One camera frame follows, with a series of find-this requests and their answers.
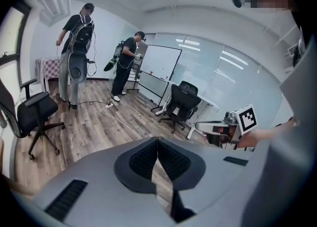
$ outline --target window frame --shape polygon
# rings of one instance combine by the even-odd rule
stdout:
[[[11,54],[11,55],[6,55],[0,57],[0,66],[9,63],[11,61],[17,61],[17,71],[18,71],[18,81],[19,85],[22,84],[21,82],[21,72],[20,72],[20,53],[21,53],[21,45],[22,45],[22,37],[23,37],[23,32],[25,29],[26,21],[28,19],[28,16],[31,11],[31,7],[29,7],[23,0],[18,0],[13,6],[14,9],[20,11],[21,13],[24,14],[24,17],[21,21],[21,26],[19,29],[19,34],[18,34],[18,40],[17,40],[17,47],[16,47],[16,54]]]

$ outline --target black pants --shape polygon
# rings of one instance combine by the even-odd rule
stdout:
[[[111,94],[113,96],[117,96],[118,94],[121,94],[124,88],[124,85],[127,83],[130,75],[131,68],[133,66],[133,63],[130,64],[129,68],[124,69],[120,66],[119,63],[117,63],[117,73],[115,76],[115,79],[112,84],[112,90]]]

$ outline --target wooden floor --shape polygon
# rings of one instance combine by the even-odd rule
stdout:
[[[67,109],[66,103],[58,102],[58,83],[50,82],[51,97],[58,103],[58,111],[48,123],[65,122],[66,129],[59,128],[47,131],[50,139],[60,149],[60,155],[54,154],[53,148],[46,140],[39,139],[33,149],[36,157],[31,161],[28,148],[32,136],[19,139],[15,153],[15,180],[31,189],[38,190],[52,177],[65,170],[69,165],[89,153],[107,149],[119,144],[139,139],[139,137],[118,122],[113,117],[101,113],[105,104],[88,103],[78,105],[77,110]],[[105,102],[110,95],[111,83],[107,81],[85,81],[79,88],[79,102],[97,100]],[[155,105],[136,91],[130,91],[120,97],[121,102],[105,109],[104,112],[124,122],[131,130],[142,138],[151,136],[174,137],[187,140],[189,129],[184,131],[176,125],[176,131],[171,133],[171,122],[158,122],[158,117],[150,111]],[[199,133],[194,132],[191,142],[209,145]],[[172,184],[163,168],[157,161],[153,171],[153,182],[157,184],[158,200],[170,210]]]

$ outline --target white sneaker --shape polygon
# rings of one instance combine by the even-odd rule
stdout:
[[[113,98],[116,102],[120,102],[120,99],[119,99],[118,96],[113,96],[113,95],[111,94],[111,98]]]

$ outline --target black office chair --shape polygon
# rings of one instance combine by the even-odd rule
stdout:
[[[20,87],[21,89],[25,88],[26,101],[18,106],[16,119],[13,98],[0,80],[0,109],[8,118],[13,133],[18,138],[24,138],[30,136],[30,132],[36,129],[35,137],[28,152],[31,160],[35,159],[31,153],[32,149],[39,137],[42,138],[43,136],[48,140],[50,145],[53,146],[55,154],[59,155],[59,149],[53,144],[45,131],[59,126],[61,126],[62,130],[65,129],[64,122],[45,125],[45,121],[48,120],[49,116],[58,110],[58,105],[49,97],[47,91],[30,97],[30,84],[34,82],[36,82],[36,79],[30,80]]]
[[[182,127],[182,130],[184,130],[185,126],[181,122],[185,122],[193,116],[193,114],[198,110],[197,105],[200,102],[201,99],[197,97],[197,95],[186,92],[177,85],[172,85],[171,100],[166,107],[166,111],[164,112],[164,114],[167,114],[169,118],[160,119],[158,122],[172,121],[172,134],[175,132],[176,123]],[[177,115],[173,113],[176,107],[179,108]]]
[[[184,90],[185,92],[190,92],[191,94],[193,95],[196,95],[198,94],[198,88],[194,85],[192,85],[191,83],[189,82],[186,82],[186,81],[182,81],[179,85],[179,87]]]

